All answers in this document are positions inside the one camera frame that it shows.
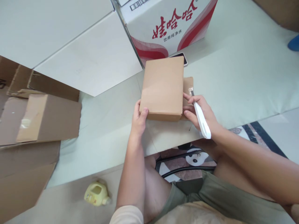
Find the knee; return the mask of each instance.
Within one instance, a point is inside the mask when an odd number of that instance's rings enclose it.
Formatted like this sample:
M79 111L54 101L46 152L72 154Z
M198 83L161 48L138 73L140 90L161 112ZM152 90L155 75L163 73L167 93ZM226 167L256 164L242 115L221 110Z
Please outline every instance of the knee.
M145 157L144 163L145 163L145 166L150 166L154 169L156 168L156 160L153 155Z

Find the hand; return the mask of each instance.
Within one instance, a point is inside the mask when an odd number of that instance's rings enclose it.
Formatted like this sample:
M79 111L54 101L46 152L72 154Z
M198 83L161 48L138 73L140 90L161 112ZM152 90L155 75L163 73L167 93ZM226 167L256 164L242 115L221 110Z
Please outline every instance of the hand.
M188 100L188 103L197 102L202 108L203 115L205 116L206 122L210 128L212 137L215 132L220 130L222 126L217 122L217 119L211 109L211 107L206 102L205 98L202 95L199 96L190 96L186 93L183 93L183 97ZM183 107L184 115L194 124L194 126L200 130L198 119L195 113L194 106L184 106Z
M135 136L138 138L142 137L142 134L144 133L145 130L145 120L147 117L147 114L149 113L149 109L146 107L143 108L142 112L139 112L139 107L140 107L140 101L138 100L137 103L135 104L134 108L134 114L132 118L132 128L131 128L131 136Z

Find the shirt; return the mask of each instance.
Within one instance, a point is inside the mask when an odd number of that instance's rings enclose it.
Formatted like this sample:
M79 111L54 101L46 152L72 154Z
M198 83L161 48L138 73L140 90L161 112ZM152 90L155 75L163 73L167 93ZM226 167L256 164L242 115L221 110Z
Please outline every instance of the shirt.
M143 224L141 211L132 205L120 207L113 214L110 224ZM244 222L225 217L220 212L200 202L186 203L179 205L162 218L157 224L243 224Z

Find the packing tape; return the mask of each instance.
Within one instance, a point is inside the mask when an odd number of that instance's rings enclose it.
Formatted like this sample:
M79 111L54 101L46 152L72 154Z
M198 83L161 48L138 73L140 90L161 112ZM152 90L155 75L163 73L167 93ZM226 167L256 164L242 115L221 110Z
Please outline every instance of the packing tape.
M20 128L29 128L30 124L31 124L30 119L22 119Z
M193 87L191 87L191 88L188 89L188 93L189 93L190 96L192 96L191 91L193 91Z

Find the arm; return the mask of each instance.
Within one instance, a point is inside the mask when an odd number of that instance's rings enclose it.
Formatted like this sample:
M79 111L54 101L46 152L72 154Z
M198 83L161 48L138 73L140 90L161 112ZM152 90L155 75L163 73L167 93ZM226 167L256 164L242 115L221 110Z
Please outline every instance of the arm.
M202 107L215 143L223 146L224 152L251 180L290 214L290 207L299 204L299 165L223 128L203 96L184 94L184 98ZM199 129L194 108L188 106L184 110L186 117Z
M145 130L148 109L139 113L140 100L136 103L128 141L124 168L118 188L116 209L125 205L136 206L144 213L145 165L141 137Z

